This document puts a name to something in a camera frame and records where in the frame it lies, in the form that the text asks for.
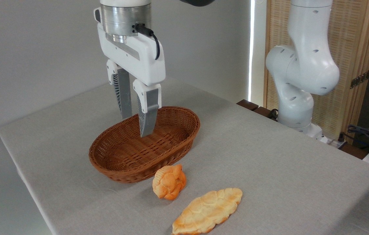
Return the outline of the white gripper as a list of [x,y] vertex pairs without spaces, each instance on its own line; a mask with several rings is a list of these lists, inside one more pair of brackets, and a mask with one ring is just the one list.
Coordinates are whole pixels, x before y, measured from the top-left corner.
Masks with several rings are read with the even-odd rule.
[[98,23],[98,36],[107,60],[109,84],[114,86],[122,119],[132,116],[130,74],[134,76],[134,91],[138,99],[138,116],[141,137],[153,133],[157,112],[161,105],[161,85],[165,80],[165,57],[161,42],[157,56],[154,38],[138,33],[119,43],[108,35]]

